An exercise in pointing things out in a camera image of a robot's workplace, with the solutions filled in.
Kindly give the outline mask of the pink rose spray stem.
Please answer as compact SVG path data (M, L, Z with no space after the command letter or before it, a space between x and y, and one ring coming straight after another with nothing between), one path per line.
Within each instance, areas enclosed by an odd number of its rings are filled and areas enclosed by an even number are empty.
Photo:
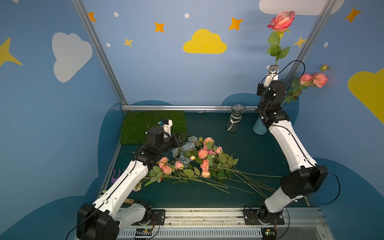
M288 93L281 103L281 105L291 102L295 102L299 99L299 95L303 90L308 88L322 88L328 82L328 77L324 74L325 71L329 70L330 67L324 64L320 68L320 72L314 74L303 74L300 78L296 78L288 86Z

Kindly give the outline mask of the single pink rose stem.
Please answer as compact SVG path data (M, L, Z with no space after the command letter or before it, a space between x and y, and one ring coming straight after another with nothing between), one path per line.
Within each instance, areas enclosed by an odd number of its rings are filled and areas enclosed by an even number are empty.
M272 30L272 32L268 37L268 43L270 46L268 47L267 54L275 58L275 65L277 65L278 61L285 58L290 52L290 47L282 49L280 44L284 34L290 33L289 27L294 22L295 16L296 13L294 11L284 11L274 17L268 25L268 28Z

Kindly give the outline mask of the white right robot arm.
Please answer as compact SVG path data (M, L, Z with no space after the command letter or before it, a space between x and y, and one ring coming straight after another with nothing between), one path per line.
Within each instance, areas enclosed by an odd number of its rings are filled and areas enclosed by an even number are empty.
M260 101L257 111L260 116L253 131L257 135L266 132L273 135L290 169L290 173L281 178L280 187L258 209L257 217L262 225L276 224L284 208L317 192L331 173L326 166L317 164L296 135L288 114L281 106L286 94L287 87L281 81L258 84Z

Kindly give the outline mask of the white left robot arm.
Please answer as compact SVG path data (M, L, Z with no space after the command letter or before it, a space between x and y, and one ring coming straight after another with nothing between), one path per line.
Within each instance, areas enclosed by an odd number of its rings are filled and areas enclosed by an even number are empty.
M158 165L160 155L181 147L187 134L172 134L170 125L152 127L145 144L138 149L118 180L91 205L78 210L77 225L73 228L79 240L115 240L127 227L150 220L152 206L135 201L128 209L121 206L137 184Z

